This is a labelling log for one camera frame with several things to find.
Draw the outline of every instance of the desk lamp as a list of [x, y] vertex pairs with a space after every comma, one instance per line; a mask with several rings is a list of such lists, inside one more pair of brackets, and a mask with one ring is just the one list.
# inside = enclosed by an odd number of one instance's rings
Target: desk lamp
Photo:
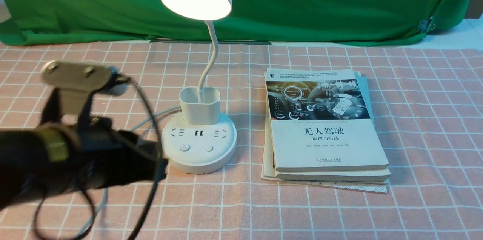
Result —
[[213, 42], [213, 53], [198, 87], [186, 87], [179, 98], [181, 113], [164, 127], [162, 145], [176, 169], [205, 174], [222, 168], [233, 157], [237, 132], [233, 121], [220, 111], [220, 92], [204, 87], [206, 76], [218, 55], [213, 20], [231, 12], [232, 0], [161, 0], [169, 10], [186, 18], [203, 20]]

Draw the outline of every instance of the pen holder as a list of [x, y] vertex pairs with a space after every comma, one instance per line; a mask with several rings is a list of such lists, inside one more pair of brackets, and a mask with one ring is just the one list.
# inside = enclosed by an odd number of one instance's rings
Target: pen holder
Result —
[[205, 87], [202, 94], [204, 103], [199, 103], [197, 87], [186, 87], [181, 90], [181, 113], [186, 123], [212, 125], [220, 120], [220, 91], [215, 87]]

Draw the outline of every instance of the power button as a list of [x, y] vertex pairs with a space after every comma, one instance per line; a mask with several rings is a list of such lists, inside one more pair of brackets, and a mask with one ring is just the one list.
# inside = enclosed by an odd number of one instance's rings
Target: power button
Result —
[[186, 151], [188, 151], [188, 149], [189, 149], [189, 145], [188, 144], [183, 144], [180, 147], [180, 151], [182, 151], [182, 152], [186, 152]]

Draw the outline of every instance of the white lamp base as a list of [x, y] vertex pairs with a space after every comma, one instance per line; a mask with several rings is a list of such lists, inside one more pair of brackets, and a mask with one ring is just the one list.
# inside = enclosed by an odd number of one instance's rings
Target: white lamp base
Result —
[[177, 114], [164, 127], [163, 151], [176, 169], [207, 174], [222, 168], [235, 154], [237, 131], [225, 114], [212, 125], [192, 125]]

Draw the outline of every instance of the book stack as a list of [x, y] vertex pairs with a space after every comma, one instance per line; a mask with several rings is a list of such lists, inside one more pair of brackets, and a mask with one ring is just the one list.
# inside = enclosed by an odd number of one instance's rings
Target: book stack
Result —
[[365, 77], [268, 68], [265, 81], [262, 179], [387, 192], [389, 162]]

